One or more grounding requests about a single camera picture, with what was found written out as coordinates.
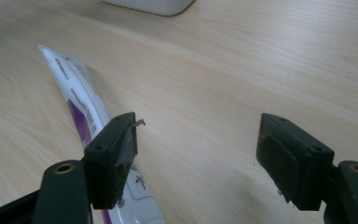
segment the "tabletop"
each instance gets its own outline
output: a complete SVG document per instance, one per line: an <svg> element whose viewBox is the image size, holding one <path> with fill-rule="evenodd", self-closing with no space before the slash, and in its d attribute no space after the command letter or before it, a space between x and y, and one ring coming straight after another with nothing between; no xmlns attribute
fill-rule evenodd
<svg viewBox="0 0 358 224"><path fill-rule="evenodd" d="M196 0L161 17L100 0L0 0L0 206L83 147L42 44L88 65L167 223L323 223L255 150L262 113L358 161L358 1ZM95 223L101 223L95 213Z"/></svg>

